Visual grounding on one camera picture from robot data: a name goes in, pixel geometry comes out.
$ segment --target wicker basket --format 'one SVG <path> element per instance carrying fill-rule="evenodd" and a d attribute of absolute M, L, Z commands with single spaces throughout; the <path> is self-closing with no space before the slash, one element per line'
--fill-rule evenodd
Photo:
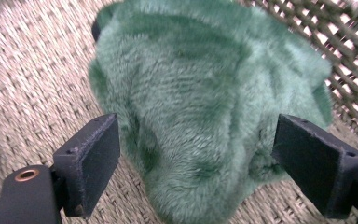
<path fill-rule="evenodd" d="M 51 165 L 51 154 L 101 115 L 87 67 L 94 52 L 90 25 L 109 2 L 0 0 L 0 190 L 13 170 Z M 333 62 L 327 81 L 336 112 L 331 132 L 358 148 L 358 3 L 242 3 L 265 8 Z M 354 212 L 346 221 L 325 220 L 292 181 L 283 181 L 259 188 L 230 223 L 353 223 L 356 217 Z M 124 158 L 88 223 L 160 223 Z"/>

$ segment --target green fuzzy object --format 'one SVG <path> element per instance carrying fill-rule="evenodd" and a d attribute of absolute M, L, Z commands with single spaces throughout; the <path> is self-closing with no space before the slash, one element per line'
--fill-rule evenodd
<path fill-rule="evenodd" d="M 225 223 L 285 177 L 270 156 L 280 113 L 332 121 L 329 62 L 260 9 L 126 0 L 96 23 L 90 85 L 166 223 Z"/>

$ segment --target black bracket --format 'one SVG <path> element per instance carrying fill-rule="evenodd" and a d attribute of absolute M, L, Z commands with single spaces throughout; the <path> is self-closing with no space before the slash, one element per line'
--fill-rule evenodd
<path fill-rule="evenodd" d="M 358 209 L 358 150 L 315 124 L 280 115 L 272 157 L 327 218 Z"/>
<path fill-rule="evenodd" d="M 93 119 L 53 154 L 54 165 L 24 167 L 9 175 L 0 198 L 0 224 L 61 223 L 90 217 L 120 156 L 116 114 Z"/>

